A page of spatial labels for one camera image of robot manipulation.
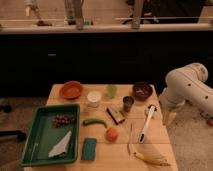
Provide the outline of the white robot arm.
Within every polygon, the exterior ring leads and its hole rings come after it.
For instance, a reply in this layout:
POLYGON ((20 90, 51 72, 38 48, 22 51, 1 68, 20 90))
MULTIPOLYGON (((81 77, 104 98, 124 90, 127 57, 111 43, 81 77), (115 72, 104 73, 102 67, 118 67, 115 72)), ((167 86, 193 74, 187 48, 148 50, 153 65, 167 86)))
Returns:
POLYGON ((191 63, 167 73, 166 87, 159 96, 163 118, 167 119, 185 101, 207 114, 213 114, 213 88, 207 86, 208 70, 201 63, 191 63))

